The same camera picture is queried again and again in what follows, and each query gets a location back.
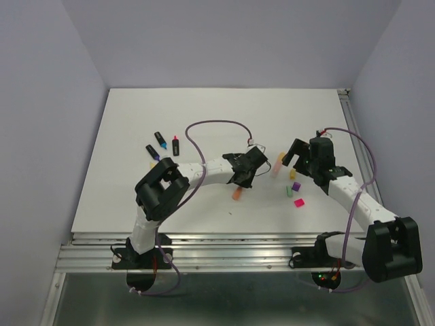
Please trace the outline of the pastel pink orange highlighter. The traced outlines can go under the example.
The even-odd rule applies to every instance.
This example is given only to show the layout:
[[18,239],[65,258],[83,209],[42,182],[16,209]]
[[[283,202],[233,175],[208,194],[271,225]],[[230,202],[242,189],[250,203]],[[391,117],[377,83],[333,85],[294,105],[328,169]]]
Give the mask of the pastel pink orange highlighter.
[[284,156],[285,156],[284,152],[281,152],[278,155],[273,167],[271,168],[270,176],[272,178],[276,178],[277,175],[279,174],[279,171],[281,170],[281,167],[282,167],[282,159],[284,158]]

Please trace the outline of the purple pen cap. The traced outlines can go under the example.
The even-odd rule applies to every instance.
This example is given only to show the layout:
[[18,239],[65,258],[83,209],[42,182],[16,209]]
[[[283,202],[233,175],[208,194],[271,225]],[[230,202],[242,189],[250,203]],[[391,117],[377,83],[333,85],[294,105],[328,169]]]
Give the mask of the purple pen cap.
[[301,184],[299,184],[298,182],[294,182],[292,185],[292,189],[296,192],[299,191]]

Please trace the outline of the pastel green pen cap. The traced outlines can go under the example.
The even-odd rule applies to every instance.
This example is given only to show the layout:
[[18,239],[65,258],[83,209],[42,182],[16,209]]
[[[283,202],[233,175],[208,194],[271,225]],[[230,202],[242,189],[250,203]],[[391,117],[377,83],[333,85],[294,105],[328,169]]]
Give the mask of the pastel green pen cap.
[[292,189],[292,187],[289,186],[289,185],[287,185],[287,186],[285,187],[285,190],[286,190],[286,195],[287,195],[287,197],[288,197],[288,198],[292,198],[292,197],[293,197],[293,189]]

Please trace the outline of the pink pen cap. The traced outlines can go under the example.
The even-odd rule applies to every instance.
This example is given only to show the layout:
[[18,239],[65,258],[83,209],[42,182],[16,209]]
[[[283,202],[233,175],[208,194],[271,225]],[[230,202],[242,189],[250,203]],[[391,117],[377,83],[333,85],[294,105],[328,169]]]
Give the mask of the pink pen cap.
[[304,200],[303,200],[302,198],[300,198],[300,199],[295,200],[295,201],[294,201],[294,204],[295,204],[295,206],[296,206],[297,208],[299,208],[299,207],[304,206],[304,205],[305,205],[305,202],[304,202]]

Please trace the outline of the black highlighter pink tip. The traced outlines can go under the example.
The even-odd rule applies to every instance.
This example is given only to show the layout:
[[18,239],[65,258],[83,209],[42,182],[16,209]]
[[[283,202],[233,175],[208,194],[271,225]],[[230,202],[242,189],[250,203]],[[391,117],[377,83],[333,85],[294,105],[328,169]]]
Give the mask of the black highlighter pink tip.
[[179,139],[177,138],[177,136],[173,137],[172,150],[175,157],[179,156]]

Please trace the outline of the black highlighter blue tip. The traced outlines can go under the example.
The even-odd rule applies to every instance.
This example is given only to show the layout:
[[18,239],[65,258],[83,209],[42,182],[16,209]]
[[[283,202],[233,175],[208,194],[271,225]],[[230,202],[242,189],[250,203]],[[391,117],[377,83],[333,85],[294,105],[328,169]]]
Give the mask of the black highlighter blue tip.
[[158,141],[159,146],[161,146],[163,149],[167,149],[167,142],[165,141],[165,139],[161,135],[161,133],[155,132],[154,136],[155,136],[156,140]]

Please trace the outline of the black highlighter purple tip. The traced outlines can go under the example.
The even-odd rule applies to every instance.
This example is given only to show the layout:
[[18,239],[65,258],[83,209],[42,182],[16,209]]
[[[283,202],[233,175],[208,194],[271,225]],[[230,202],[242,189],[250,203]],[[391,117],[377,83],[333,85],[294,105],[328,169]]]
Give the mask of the black highlighter purple tip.
[[159,162],[160,161],[160,155],[159,153],[154,149],[152,145],[146,145],[145,146],[147,152],[152,157],[153,160]]

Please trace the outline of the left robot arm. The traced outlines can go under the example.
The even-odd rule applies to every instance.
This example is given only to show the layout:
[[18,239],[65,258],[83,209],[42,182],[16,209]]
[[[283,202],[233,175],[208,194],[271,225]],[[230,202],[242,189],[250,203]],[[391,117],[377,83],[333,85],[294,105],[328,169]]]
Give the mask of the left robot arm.
[[257,170],[268,162],[258,146],[245,153],[225,153],[202,163],[176,164],[163,158],[135,186],[137,216],[127,239],[128,260],[138,268],[151,261],[157,228],[181,206],[186,193],[202,186],[235,184],[249,189]]

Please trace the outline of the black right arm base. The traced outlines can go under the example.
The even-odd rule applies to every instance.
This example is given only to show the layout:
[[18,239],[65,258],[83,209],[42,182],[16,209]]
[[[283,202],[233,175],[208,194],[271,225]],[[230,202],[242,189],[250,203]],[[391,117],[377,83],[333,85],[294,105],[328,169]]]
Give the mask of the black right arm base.
[[318,253],[315,247],[292,247],[291,251],[292,255],[288,262],[291,269],[332,269],[337,268],[338,263],[343,267],[341,258],[329,256],[327,253]]

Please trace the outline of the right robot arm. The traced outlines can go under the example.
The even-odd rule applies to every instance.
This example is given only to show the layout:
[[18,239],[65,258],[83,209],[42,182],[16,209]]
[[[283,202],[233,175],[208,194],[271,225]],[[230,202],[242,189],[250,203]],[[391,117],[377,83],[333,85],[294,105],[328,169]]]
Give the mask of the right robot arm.
[[326,137],[309,142],[295,139],[282,159],[292,158],[296,172],[312,178],[339,203],[365,235],[352,238],[349,231],[324,232],[312,247],[292,247],[291,268],[362,267],[375,283],[418,274],[423,270],[419,228],[411,217],[399,217],[362,189],[352,173],[336,165],[334,145]]

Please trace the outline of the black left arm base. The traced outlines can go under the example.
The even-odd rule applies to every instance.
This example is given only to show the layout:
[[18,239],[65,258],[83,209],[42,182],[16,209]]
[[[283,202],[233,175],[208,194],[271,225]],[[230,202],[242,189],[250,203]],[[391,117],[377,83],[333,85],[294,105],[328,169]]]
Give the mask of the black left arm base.
[[114,270],[170,270],[169,262],[162,256],[156,245],[150,251],[138,254],[129,238],[125,243],[110,246],[112,253],[111,268]]

